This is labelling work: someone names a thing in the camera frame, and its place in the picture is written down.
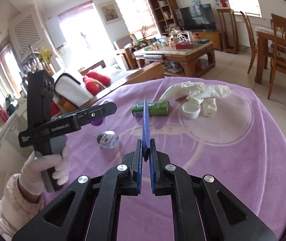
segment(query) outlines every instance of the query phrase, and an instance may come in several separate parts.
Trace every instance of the white sleeve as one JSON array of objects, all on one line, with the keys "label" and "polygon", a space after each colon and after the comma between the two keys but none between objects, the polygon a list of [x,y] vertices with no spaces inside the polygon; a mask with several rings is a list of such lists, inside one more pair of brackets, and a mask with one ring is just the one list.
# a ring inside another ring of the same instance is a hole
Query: white sleeve
[{"label": "white sleeve", "polygon": [[0,200],[0,234],[8,241],[44,207],[42,195],[37,204],[29,203],[22,197],[18,189],[18,176],[10,177]]}]

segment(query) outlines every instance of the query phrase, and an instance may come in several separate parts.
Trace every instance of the latex glove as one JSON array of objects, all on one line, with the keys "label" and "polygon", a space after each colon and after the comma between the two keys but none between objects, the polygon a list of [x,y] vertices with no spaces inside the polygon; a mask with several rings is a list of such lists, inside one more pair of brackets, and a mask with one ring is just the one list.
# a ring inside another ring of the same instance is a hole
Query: latex glove
[{"label": "latex glove", "polygon": [[178,100],[184,96],[198,94],[204,91],[204,83],[184,82],[170,86],[158,101]]},{"label": "latex glove", "polygon": [[70,148],[66,146],[62,155],[53,154],[36,157],[35,152],[25,162],[22,172],[19,175],[20,184],[31,194],[40,195],[46,191],[41,172],[55,167],[53,179],[57,180],[58,185],[63,185],[69,179],[70,174]]}]

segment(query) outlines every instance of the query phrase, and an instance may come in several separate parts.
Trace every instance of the television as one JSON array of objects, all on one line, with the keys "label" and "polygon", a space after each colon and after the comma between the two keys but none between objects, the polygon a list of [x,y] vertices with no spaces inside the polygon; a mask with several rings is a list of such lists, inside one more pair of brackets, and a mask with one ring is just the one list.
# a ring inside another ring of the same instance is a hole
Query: television
[{"label": "television", "polygon": [[175,13],[179,20],[179,25],[182,26],[184,30],[216,31],[214,14],[210,4],[200,4],[178,9]]}]

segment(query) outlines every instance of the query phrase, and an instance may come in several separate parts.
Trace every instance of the white cushion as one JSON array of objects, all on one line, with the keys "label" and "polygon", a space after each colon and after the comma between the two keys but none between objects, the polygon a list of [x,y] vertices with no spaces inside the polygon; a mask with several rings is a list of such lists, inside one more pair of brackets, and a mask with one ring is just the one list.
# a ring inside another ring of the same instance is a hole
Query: white cushion
[{"label": "white cushion", "polygon": [[[64,73],[71,75],[80,82],[80,85],[68,76],[62,76],[55,86],[55,91],[58,94],[72,102],[77,107],[80,107],[94,97],[93,94],[86,89],[85,83],[83,82],[83,76],[77,70],[74,68],[67,68]],[[62,73],[57,73],[53,76],[55,82],[61,74]]]},{"label": "white cushion", "polygon": [[132,73],[137,72],[138,70],[129,70],[124,71],[120,69],[116,69],[115,67],[106,67],[104,69],[96,70],[99,74],[106,75],[110,77],[110,82],[113,84],[114,82],[126,78],[127,76],[131,75]]}]

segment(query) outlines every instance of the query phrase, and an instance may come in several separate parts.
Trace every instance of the wooden cabinet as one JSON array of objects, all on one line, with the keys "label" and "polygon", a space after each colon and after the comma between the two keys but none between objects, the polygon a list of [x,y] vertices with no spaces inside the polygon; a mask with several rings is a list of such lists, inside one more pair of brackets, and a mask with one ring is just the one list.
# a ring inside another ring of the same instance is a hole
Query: wooden cabinet
[{"label": "wooden cabinet", "polygon": [[201,36],[201,38],[208,38],[213,42],[214,49],[223,51],[222,33],[219,31],[213,32],[193,32],[193,34]]},{"label": "wooden cabinet", "polygon": [[150,5],[162,35],[169,34],[168,29],[170,26],[179,26],[175,14],[175,10],[179,8],[176,0],[150,0]]}]

